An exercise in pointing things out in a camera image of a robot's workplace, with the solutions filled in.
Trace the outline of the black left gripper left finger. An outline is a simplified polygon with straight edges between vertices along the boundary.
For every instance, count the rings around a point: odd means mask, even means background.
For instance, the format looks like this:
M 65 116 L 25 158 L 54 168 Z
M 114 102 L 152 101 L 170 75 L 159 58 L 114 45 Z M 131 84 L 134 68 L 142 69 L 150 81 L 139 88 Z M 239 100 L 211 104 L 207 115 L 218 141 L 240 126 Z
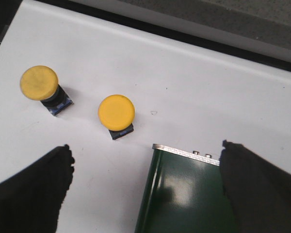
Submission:
M 0 183 L 0 233 L 54 233 L 75 159 L 59 146 Z

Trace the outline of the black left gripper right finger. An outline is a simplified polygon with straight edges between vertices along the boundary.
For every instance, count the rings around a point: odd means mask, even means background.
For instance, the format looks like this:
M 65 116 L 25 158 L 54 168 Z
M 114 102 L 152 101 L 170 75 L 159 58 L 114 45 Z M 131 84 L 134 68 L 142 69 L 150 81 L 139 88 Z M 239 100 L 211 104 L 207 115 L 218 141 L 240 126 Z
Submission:
M 223 141 L 220 173 L 241 233 L 291 233 L 291 174 Z

